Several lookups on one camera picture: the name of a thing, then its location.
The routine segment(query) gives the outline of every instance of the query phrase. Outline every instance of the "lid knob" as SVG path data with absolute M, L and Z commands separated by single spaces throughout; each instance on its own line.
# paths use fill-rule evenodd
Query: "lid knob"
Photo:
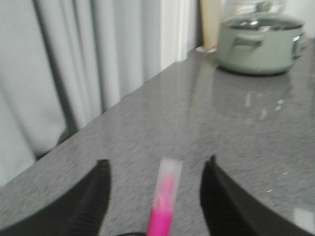
M 271 3 L 268 1 L 260 1 L 256 4 L 256 11 L 269 11 Z

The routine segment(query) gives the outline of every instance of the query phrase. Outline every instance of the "pot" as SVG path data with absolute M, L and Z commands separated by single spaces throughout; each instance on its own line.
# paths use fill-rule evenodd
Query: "pot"
M 268 12 L 259 2 L 256 12 L 221 21 L 217 60 L 231 71 L 265 75 L 289 70 L 304 49 L 303 22 Z

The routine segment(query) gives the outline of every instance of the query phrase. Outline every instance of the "pot handle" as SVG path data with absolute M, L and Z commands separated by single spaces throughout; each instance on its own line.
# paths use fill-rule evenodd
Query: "pot handle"
M 263 39 L 261 35 L 238 34 L 234 39 L 234 45 L 260 47 L 263 44 Z
M 303 50 L 306 47 L 303 35 L 304 33 L 300 34 L 299 36 L 295 37 L 292 40 L 293 48 L 292 48 L 291 57 L 293 59 L 298 59 L 302 55 Z

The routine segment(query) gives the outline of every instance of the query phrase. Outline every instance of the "speckled surface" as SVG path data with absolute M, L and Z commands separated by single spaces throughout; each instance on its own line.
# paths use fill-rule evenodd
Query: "speckled surface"
M 0 190 L 0 228 L 38 211 L 98 159 L 112 168 L 102 236 L 145 231 L 159 161 L 184 162 L 171 235 L 209 235 L 199 206 L 207 156 L 275 212 L 315 213 L 315 51 L 287 74 L 234 75 L 195 51 L 93 120 Z

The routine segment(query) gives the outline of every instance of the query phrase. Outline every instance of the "countertop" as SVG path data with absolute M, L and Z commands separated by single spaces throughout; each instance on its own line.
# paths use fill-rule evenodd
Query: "countertop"
M 315 50 L 288 72 L 251 77 L 192 50 L 0 190 L 0 228 L 38 211 L 109 159 L 100 235 L 145 231 L 162 157 L 183 160 L 171 235 L 209 235 L 199 205 L 208 156 L 255 198 L 297 222 L 315 214 Z

